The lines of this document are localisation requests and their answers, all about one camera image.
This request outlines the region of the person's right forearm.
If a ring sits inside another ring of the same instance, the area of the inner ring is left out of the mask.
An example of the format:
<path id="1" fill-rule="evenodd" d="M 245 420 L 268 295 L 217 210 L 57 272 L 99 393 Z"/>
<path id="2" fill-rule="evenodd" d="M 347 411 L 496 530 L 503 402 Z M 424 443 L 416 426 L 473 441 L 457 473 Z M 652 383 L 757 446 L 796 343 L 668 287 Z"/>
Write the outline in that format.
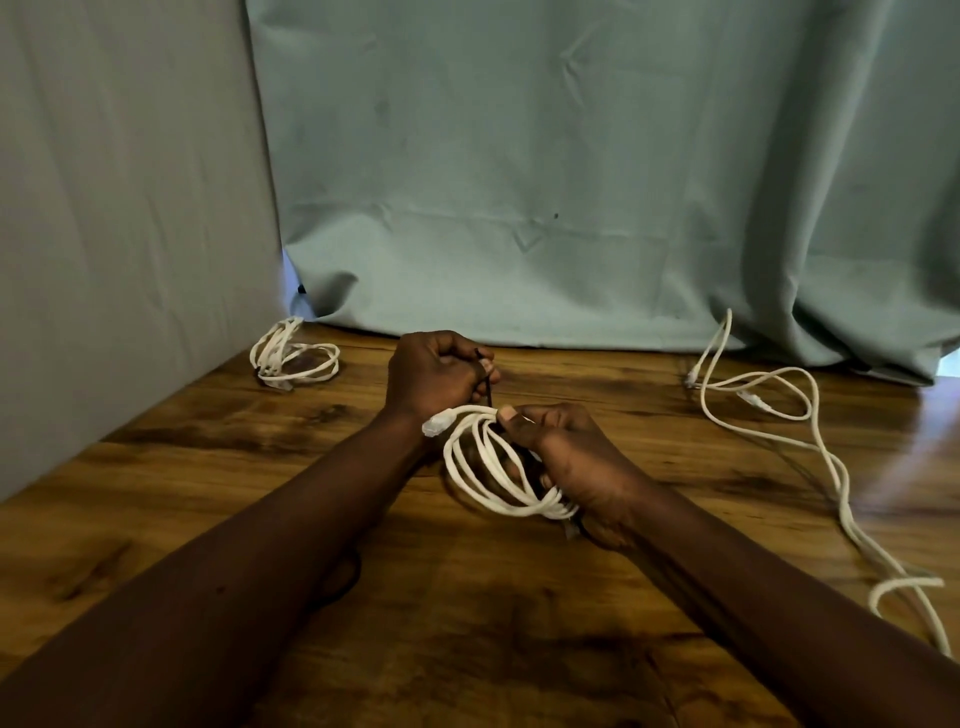
<path id="1" fill-rule="evenodd" d="M 676 491 L 620 473 L 603 479 L 594 508 L 823 728 L 960 728 L 959 663 Z"/>

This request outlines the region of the person's left hand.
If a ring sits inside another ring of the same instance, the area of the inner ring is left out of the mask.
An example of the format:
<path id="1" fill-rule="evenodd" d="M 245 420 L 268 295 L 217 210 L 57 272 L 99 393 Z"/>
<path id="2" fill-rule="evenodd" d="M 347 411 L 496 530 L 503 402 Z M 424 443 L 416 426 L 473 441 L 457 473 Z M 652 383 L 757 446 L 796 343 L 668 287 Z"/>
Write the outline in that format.
<path id="1" fill-rule="evenodd" d="M 414 332 L 401 336 L 388 364 L 384 412 L 420 426 L 450 408 L 454 401 L 449 375 L 451 330 Z"/>

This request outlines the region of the teal curtain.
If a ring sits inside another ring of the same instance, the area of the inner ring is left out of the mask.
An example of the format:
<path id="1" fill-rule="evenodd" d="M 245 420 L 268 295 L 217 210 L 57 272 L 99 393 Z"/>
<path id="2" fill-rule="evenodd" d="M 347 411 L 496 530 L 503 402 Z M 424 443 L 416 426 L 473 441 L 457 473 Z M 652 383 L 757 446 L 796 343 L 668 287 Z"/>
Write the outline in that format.
<path id="1" fill-rule="evenodd" d="M 246 0 L 297 312 L 925 384 L 960 0 Z"/>

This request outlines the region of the person's right hand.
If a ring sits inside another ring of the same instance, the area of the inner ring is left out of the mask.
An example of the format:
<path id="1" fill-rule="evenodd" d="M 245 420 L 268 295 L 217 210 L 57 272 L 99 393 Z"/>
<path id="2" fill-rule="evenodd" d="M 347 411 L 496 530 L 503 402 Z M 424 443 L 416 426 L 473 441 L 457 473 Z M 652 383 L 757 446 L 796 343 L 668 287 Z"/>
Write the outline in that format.
<path id="1" fill-rule="evenodd" d="M 541 444 L 511 443 L 539 457 L 544 487 L 558 488 L 578 507 L 591 540 L 605 550 L 634 551 L 640 543 L 638 516 L 655 481 L 613 444 L 585 407 L 552 406 L 564 406 L 563 429 Z"/>

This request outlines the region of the grey fabric backdrop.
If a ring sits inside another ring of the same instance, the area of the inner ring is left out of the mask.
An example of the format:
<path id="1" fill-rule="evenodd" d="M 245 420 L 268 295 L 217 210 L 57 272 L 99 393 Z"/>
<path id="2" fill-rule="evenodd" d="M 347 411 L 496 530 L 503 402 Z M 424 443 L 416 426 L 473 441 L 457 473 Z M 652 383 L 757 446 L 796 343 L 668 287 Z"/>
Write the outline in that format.
<path id="1" fill-rule="evenodd" d="M 244 0 L 0 0 L 0 500 L 281 316 L 248 28 Z"/>

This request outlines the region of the person's left forearm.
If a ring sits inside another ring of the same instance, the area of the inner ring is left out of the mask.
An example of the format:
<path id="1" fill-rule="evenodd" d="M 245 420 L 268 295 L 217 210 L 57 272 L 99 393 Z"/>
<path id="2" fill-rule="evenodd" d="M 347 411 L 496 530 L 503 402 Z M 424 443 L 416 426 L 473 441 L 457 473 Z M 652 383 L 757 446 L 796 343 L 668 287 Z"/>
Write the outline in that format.
<path id="1" fill-rule="evenodd" d="M 290 481 L 116 589 L 0 683 L 0 728 L 240 721 L 319 582 L 421 459 L 425 418 L 385 407 Z"/>

